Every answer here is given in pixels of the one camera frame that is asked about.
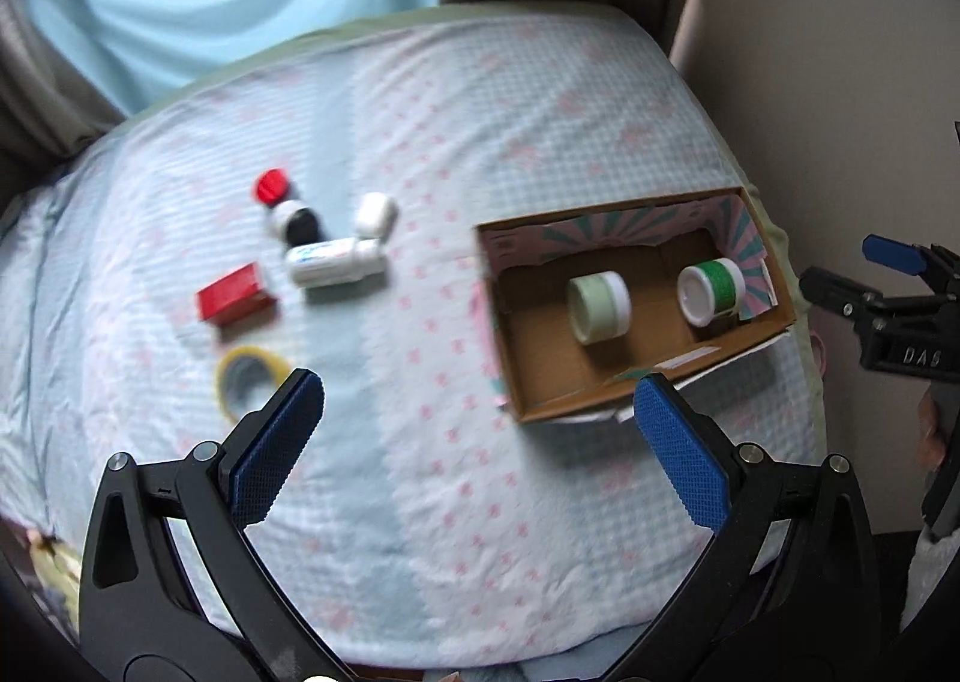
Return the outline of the person's hand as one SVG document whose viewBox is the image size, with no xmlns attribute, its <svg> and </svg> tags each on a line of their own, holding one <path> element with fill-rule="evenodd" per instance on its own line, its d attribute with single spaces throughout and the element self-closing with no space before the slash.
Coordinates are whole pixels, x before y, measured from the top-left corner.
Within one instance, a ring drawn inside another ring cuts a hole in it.
<svg viewBox="0 0 960 682">
<path fill-rule="evenodd" d="M 926 389 L 918 402 L 918 448 L 916 459 L 924 472 L 932 474 L 944 461 L 947 450 L 947 437 L 939 420 L 939 407 L 932 397 L 932 389 Z"/>
</svg>

